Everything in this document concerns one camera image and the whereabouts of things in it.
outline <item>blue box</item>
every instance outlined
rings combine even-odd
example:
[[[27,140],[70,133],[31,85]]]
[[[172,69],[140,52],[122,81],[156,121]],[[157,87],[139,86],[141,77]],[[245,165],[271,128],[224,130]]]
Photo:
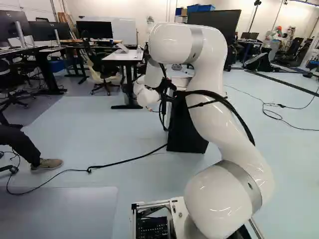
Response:
[[[197,11],[214,11],[215,7],[213,5],[200,5]]]
[[[187,7],[187,14],[189,14],[190,12],[197,12],[199,6],[200,6],[200,4],[195,4],[195,5],[192,5],[192,6],[188,6]]]
[[[175,16],[180,16],[181,15],[181,10],[182,10],[181,7],[176,8]]]
[[[50,68],[51,68],[51,71],[53,73],[56,73],[56,72],[59,72],[59,71],[62,71],[64,70],[64,61],[63,60],[59,60],[59,61],[49,61],[49,64],[50,64]]]

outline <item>sneaker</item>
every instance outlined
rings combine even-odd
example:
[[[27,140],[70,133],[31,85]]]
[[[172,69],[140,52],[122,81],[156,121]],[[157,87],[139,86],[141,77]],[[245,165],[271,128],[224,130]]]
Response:
[[[40,171],[40,170],[54,170],[63,165],[63,160],[57,159],[57,158],[41,158],[40,159],[40,165],[37,167],[34,167],[31,165],[31,171]]]

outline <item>black monitor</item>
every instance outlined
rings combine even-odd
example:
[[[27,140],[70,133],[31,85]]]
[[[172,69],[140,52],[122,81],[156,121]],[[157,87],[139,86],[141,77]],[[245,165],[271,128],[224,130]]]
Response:
[[[56,40],[54,30],[57,29],[60,40],[71,38],[69,26],[62,22],[30,21],[30,28],[34,41],[54,41]]]
[[[250,39],[257,40],[257,37],[259,36],[258,32],[251,32],[250,33]]]
[[[19,37],[15,22],[19,21],[24,36],[31,35],[29,22],[24,11],[0,10],[0,40],[7,41],[9,38]]]
[[[215,27],[223,33],[227,44],[230,45],[234,38],[241,10],[219,10],[190,12],[187,24]]]
[[[53,29],[58,30],[60,40],[71,39],[70,28],[67,23],[64,22],[50,22]]]
[[[250,39],[250,33],[249,32],[243,32],[243,34],[241,34],[241,39]]]
[[[30,28],[34,41],[54,41],[56,40],[54,29],[47,21],[30,21]]]
[[[76,27],[80,37],[113,38],[112,25],[109,21],[76,21]]]

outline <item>person's leg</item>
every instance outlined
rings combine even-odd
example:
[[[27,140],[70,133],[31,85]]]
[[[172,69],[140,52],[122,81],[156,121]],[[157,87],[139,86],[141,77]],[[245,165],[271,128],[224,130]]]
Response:
[[[33,166],[40,165],[40,151],[34,146],[30,138],[19,129],[0,125],[0,144],[11,146],[14,151]]]
[[[60,159],[43,159],[40,151],[35,147],[28,136],[17,128],[0,125],[0,144],[9,145],[31,164],[31,170],[52,170],[62,166]]]

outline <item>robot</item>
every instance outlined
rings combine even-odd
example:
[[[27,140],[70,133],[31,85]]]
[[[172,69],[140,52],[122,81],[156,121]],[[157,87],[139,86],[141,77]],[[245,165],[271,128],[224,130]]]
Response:
[[[265,35],[265,40],[263,47],[271,48],[271,43],[273,40],[278,40],[278,38],[283,37],[283,28],[281,26],[276,26],[274,31],[267,31]]]
[[[270,166],[242,132],[229,108],[208,96],[210,92],[216,98],[225,97],[222,76],[226,40],[212,27],[162,22],[150,33],[149,51],[146,75],[134,85],[141,106],[161,99],[158,88],[162,85],[163,65],[194,66],[186,102],[188,107],[204,106],[189,108],[191,120],[204,139],[218,146],[222,160],[190,179],[184,201],[206,238],[227,238],[269,201],[274,179]]]

